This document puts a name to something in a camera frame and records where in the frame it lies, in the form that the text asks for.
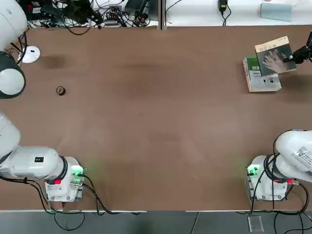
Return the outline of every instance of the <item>white label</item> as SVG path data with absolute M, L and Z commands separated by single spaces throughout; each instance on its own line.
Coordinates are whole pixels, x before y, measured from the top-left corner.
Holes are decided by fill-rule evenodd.
M 306 147 L 302 146 L 297 152 L 293 153 L 292 156 L 307 169 L 312 168 L 312 152 Z
M 33 9 L 33 14 L 41 13 L 41 7 L 37 7 Z
M 249 71 L 251 79 L 262 78 L 260 71 Z

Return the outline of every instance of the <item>book cover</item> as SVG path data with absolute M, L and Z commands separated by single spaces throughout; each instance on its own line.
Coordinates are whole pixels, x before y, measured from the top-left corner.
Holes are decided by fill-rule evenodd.
M 246 56 L 243 65 L 249 92 L 272 92 L 282 88 L 277 74 L 261 75 L 257 56 Z
M 294 61 L 283 62 L 293 54 L 287 36 L 255 46 L 262 76 L 280 74 L 296 69 Z

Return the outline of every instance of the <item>green indicator light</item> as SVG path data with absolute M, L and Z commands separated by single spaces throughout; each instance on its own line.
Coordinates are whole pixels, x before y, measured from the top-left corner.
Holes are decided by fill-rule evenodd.
M 254 176 L 258 174 L 259 169 L 260 169 L 260 165 L 252 164 L 248 167 L 248 172 L 251 176 Z

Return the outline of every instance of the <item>brown table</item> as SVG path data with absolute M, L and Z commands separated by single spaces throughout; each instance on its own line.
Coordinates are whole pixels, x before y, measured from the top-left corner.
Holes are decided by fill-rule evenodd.
M 31 30 L 28 41 L 42 57 L 22 66 L 25 92 L 1 100 L 0 108 L 20 129 L 21 145 L 55 148 L 87 167 L 109 209 L 248 210 L 245 167 L 272 153 L 280 132 L 312 126 L 312 66 L 284 75 L 277 93 L 252 94 L 242 59 L 254 45 L 284 35 L 297 49 L 310 30 L 118 28 L 79 37 Z M 0 210 L 42 209 L 33 188 L 0 186 Z M 304 196 L 295 193 L 276 208 L 300 209 Z M 95 209 L 88 192 L 72 206 Z

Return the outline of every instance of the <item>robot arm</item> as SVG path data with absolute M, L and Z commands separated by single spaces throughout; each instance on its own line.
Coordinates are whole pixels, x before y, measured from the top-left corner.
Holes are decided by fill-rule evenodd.
M 296 50 L 293 55 L 285 58 L 284 62 L 295 61 L 297 64 L 301 64 L 304 60 L 309 59 L 312 62 L 312 31 L 307 40 L 307 44 Z
M 82 196 L 84 173 L 72 157 L 46 147 L 21 147 L 20 132 L 0 111 L 0 175 L 44 179 L 49 200 L 71 202 Z
M 250 198 L 255 193 L 258 200 L 283 200 L 293 179 L 312 182 L 312 131 L 286 131 L 276 139 L 275 147 L 276 157 L 257 156 L 247 168 Z
M 276 167 L 287 178 L 312 182 L 312 131 L 291 130 L 276 140 Z
M 4 49 L 23 34 L 27 19 L 15 0 L 0 2 L 0 98 L 15 98 L 26 86 L 25 75 Z

